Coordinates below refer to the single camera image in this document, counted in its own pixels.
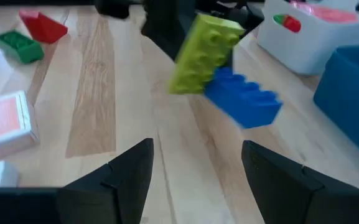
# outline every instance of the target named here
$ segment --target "blue bin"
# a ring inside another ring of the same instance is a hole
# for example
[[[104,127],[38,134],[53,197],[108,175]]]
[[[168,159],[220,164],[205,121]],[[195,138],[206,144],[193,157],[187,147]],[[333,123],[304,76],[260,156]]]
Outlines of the blue bin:
[[[359,146],[359,46],[340,47],[333,53],[314,101]]]

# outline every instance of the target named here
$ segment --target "green object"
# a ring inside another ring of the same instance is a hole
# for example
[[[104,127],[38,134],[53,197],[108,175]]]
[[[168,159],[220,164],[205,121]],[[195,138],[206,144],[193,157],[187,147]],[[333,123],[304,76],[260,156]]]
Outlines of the green object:
[[[169,93],[203,93],[243,32],[237,22],[199,14],[175,60]]]
[[[0,34],[0,49],[22,63],[31,63],[44,57],[44,51],[37,41],[16,30]]]
[[[285,18],[286,18],[285,15],[275,15],[275,16],[273,16],[273,20],[275,22],[277,22],[278,24],[281,24],[281,25],[284,24]]]

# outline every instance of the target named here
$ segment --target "wooden table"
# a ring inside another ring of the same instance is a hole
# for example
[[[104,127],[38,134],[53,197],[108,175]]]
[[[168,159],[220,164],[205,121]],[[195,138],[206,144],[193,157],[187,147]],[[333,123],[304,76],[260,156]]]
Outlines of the wooden table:
[[[312,102],[318,78],[289,72],[252,35],[235,49],[235,70],[277,91],[284,106],[274,124],[241,130],[203,96],[167,94],[174,63],[140,34],[140,7],[126,21],[92,7],[39,9],[68,34],[30,65],[0,51],[0,94],[27,91],[41,139],[7,158],[21,186],[65,185],[151,137],[142,223],[263,223],[241,163],[245,139],[359,187],[359,149]],[[0,7],[0,32],[28,34],[17,12]]]

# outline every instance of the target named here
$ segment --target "green lego brick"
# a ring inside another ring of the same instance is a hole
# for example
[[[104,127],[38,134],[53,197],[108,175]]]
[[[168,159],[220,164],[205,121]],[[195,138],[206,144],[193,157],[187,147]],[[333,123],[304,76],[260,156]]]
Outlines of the green lego brick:
[[[214,70],[226,62],[243,33],[237,22],[199,14],[175,60],[169,93],[203,93]]]
[[[0,49],[22,63],[31,63],[44,57],[41,45],[16,30],[0,34]]]

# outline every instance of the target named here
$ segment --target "red lego brick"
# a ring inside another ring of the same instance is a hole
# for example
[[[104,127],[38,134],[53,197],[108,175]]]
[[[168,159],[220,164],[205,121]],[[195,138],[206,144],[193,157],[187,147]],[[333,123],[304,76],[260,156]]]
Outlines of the red lego brick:
[[[43,15],[41,12],[21,9],[19,16],[32,38],[39,42],[52,44],[67,33],[67,27]]]

